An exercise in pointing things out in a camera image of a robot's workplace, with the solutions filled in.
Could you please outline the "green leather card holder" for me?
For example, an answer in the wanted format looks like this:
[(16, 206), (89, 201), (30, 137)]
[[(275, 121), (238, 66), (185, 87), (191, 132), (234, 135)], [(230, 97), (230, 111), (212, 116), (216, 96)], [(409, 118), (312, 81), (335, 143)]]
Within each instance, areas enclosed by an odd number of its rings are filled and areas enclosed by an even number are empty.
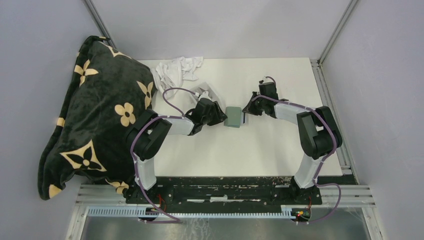
[(227, 119), (224, 121), (225, 127), (240, 128), (242, 124), (242, 109), (238, 106), (227, 106), (225, 109)]

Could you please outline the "clear plastic card box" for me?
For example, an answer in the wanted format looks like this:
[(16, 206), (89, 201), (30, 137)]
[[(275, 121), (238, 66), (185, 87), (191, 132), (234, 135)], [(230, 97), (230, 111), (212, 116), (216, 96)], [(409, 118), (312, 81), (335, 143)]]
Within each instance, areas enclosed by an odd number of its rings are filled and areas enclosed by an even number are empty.
[(200, 98), (208, 98), (213, 102), (222, 102), (222, 98), (218, 93), (218, 90), (211, 83), (204, 81), (191, 87), (189, 90), (194, 92), (194, 95), (189, 96), (192, 103), (197, 103)]

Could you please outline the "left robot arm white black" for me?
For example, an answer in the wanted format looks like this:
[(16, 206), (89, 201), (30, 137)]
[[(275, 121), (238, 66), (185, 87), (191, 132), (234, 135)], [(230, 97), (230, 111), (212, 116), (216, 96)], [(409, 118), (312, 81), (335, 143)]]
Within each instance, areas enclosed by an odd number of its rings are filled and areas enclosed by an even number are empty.
[(193, 136), (203, 126), (214, 126), (227, 118), (219, 103), (208, 98), (200, 99), (182, 116), (159, 115), (152, 109), (145, 110), (124, 135), (125, 145), (134, 162), (135, 182), (140, 186), (138, 197), (147, 204), (156, 200), (154, 157), (167, 136)]

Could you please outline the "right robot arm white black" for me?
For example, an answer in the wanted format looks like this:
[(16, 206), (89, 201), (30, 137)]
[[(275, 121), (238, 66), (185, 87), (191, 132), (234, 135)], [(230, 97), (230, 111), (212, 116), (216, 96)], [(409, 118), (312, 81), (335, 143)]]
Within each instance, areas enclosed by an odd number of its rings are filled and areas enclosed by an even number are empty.
[(311, 108), (279, 99), (274, 81), (261, 80), (258, 88), (242, 111), (254, 116), (266, 114), (297, 126), (304, 154), (290, 180), (288, 196), (293, 203), (302, 204), (317, 187), (318, 175), (327, 158), (342, 145), (340, 130), (328, 106)]

